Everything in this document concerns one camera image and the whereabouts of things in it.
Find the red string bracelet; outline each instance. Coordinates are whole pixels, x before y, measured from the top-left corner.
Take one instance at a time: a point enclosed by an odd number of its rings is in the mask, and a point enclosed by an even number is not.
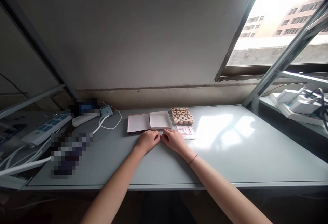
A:
[[[195,160],[195,158],[198,156],[198,154],[194,157],[194,159],[191,160],[191,162],[189,163],[189,165],[193,162],[193,160]]]

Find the wrist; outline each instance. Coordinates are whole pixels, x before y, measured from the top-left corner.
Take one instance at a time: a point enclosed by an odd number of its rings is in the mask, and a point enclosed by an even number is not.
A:
[[[196,152],[194,152],[192,149],[190,149],[188,146],[184,148],[180,155],[183,157],[183,159],[187,162],[190,163],[191,160],[197,155]]]
[[[143,158],[143,156],[146,154],[146,152],[144,152],[144,150],[140,146],[138,146],[138,145],[136,145],[133,148],[132,153],[136,154],[140,158]]]

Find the left hand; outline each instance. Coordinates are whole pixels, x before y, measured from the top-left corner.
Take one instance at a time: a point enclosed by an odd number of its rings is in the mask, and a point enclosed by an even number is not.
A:
[[[154,148],[158,142],[161,140],[161,136],[158,131],[145,131],[141,134],[136,149],[140,150],[141,153],[146,154],[152,148]]]

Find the white power strip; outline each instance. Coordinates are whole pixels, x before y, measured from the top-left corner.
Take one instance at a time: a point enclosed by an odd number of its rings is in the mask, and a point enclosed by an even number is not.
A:
[[[284,116],[286,116],[289,119],[303,122],[303,123],[308,123],[308,124],[313,124],[313,125],[318,125],[318,126],[322,126],[324,124],[322,119],[319,118],[318,116],[316,116],[315,114],[305,115],[305,114],[299,114],[299,113],[295,113],[295,112],[291,111],[289,109],[291,107],[291,104],[281,103],[281,102],[277,101],[276,97],[279,94],[280,93],[271,93],[269,95],[269,98],[277,106],[277,108],[281,111],[281,113],[284,114]]]
[[[22,138],[22,141],[31,145],[39,145],[48,137],[50,137],[51,133],[57,131],[71,119],[72,117],[69,115],[69,111],[66,110],[61,114],[55,116],[39,128],[37,128],[33,132],[26,135],[24,138]]]

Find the open box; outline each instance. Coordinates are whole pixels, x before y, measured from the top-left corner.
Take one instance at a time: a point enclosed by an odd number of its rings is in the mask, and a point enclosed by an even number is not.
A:
[[[142,133],[146,130],[171,129],[172,122],[167,111],[129,115],[127,133]]]

